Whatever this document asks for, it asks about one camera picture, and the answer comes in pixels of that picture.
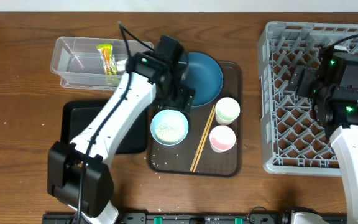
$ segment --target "chopsticks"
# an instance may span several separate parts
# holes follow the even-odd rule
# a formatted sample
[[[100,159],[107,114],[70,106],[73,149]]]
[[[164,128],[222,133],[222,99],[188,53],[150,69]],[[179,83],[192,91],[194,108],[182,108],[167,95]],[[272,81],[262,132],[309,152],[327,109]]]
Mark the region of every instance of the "chopsticks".
[[[209,114],[208,120],[206,121],[203,135],[201,136],[200,143],[198,144],[196,154],[193,159],[193,163],[190,167],[190,172],[196,172],[198,161],[200,160],[201,153],[203,153],[206,138],[208,137],[209,129],[211,129],[212,121],[215,116],[215,105],[212,106],[211,113]]]

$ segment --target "blue plate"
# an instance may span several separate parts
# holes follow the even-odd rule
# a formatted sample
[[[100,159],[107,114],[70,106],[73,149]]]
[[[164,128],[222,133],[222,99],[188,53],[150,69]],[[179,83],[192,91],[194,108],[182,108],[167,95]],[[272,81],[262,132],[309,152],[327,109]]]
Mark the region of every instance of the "blue plate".
[[[221,92],[223,72],[208,55],[189,53],[189,71],[183,84],[196,90],[193,106],[203,106],[213,101]]]

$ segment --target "snack package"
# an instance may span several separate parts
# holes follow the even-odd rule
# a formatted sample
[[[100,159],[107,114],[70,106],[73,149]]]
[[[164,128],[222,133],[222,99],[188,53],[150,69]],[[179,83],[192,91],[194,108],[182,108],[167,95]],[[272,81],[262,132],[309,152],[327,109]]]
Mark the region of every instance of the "snack package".
[[[117,75],[117,65],[114,54],[112,54],[112,44],[99,44],[96,46],[103,61],[104,73],[106,75]]]

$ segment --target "green led indicator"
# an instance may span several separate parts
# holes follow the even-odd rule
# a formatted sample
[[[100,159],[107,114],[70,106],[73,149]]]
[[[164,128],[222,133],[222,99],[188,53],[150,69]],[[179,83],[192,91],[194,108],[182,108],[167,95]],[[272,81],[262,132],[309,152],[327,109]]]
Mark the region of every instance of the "green led indicator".
[[[351,106],[347,106],[347,107],[346,107],[346,111],[347,111],[348,113],[352,112],[353,110],[354,110],[354,108],[351,107]]]

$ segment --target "black tray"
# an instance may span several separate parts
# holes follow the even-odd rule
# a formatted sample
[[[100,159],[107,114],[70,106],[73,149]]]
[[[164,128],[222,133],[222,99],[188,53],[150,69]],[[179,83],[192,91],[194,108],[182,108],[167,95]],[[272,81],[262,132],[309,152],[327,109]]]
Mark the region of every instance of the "black tray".
[[[218,62],[223,71],[223,88],[218,97],[211,103],[198,108],[192,108],[188,114],[189,132],[181,143],[175,146],[164,146],[151,139],[147,152],[147,163],[155,172],[170,174],[207,175],[215,177],[232,177],[242,165],[242,112],[229,125],[236,133],[236,144],[224,153],[211,149],[209,136],[205,142],[203,153],[195,172],[190,172],[191,163],[200,143],[212,106],[223,97],[231,97],[242,104],[242,72],[233,62]],[[218,126],[214,118],[211,130]]]
[[[107,100],[72,101],[63,107],[60,141],[68,144],[79,135],[98,115]],[[147,109],[141,112],[120,143],[116,154],[144,152],[147,148],[149,125]]]

